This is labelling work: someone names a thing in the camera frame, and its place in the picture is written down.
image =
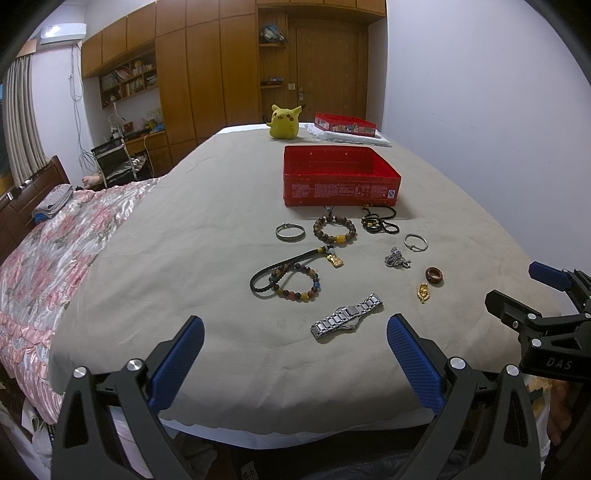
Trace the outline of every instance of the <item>silver screw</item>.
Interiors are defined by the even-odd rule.
[[[455,368],[456,370],[462,370],[463,368],[466,368],[466,362],[458,356],[452,358],[449,361],[449,364],[452,366],[452,368]]]
[[[143,362],[139,358],[134,358],[133,360],[127,362],[127,370],[135,372],[136,370],[142,368],[142,365]]]
[[[515,365],[507,365],[506,370],[507,373],[512,377],[519,375],[519,368],[517,368]]]
[[[85,367],[78,367],[74,369],[74,378],[82,378],[86,375],[86,368]]]

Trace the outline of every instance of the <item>gold charm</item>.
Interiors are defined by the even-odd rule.
[[[339,268],[342,267],[345,262],[343,262],[339,257],[335,254],[330,254],[326,256],[326,259],[333,264],[333,267]]]
[[[421,303],[425,303],[431,294],[429,293],[429,287],[426,283],[421,283],[417,288],[417,297],[421,300]]]

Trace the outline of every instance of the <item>human hand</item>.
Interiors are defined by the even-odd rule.
[[[548,418],[548,437],[554,445],[562,441],[562,433],[570,427],[573,417],[566,406],[570,384],[562,380],[552,380],[550,391],[550,416]]]

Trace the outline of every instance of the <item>wristwatch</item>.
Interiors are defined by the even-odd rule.
[[[372,293],[367,299],[357,305],[336,309],[332,315],[312,325],[310,331],[315,338],[321,338],[338,329],[351,330],[357,327],[359,319],[362,316],[368,314],[381,304],[382,300],[375,293]]]

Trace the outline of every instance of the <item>cable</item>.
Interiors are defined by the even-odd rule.
[[[82,51],[80,46],[76,46],[80,55],[82,55]],[[78,163],[82,168],[83,172],[87,171],[89,173],[98,171],[98,167],[96,165],[96,160],[94,155],[91,152],[88,152],[82,147],[82,118],[80,117],[80,111],[78,110],[78,102],[83,99],[84,97],[84,84],[82,83],[82,68],[80,67],[80,63],[78,62],[77,68],[78,78],[80,79],[80,94],[76,93],[76,74],[74,72],[74,45],[70,48],[70,97],[72,97],[73,106],[74,106],[74,122],[76,123],[76,133],[78,135]]]

